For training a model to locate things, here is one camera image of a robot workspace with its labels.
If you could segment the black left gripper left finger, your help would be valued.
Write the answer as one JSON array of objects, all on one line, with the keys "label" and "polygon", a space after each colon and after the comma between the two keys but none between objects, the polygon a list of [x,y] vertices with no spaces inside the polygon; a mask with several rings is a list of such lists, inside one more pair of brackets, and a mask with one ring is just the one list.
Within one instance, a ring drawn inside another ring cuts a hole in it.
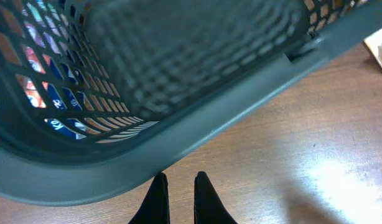
[{"label": "black left gripper left finger", "polygon": [[164,173],[154,177],[139,210],[129,224],[170,224],[168,182]]}]

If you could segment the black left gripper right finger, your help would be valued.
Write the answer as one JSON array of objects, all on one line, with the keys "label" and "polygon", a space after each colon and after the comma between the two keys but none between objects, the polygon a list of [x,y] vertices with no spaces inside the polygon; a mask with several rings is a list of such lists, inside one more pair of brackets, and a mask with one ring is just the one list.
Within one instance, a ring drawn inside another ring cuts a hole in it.
[{"label": "black left gripper right finger", "polygon": [[194,181],[193,214],[194,224],[236,224],[203,171],[198,172]]}]

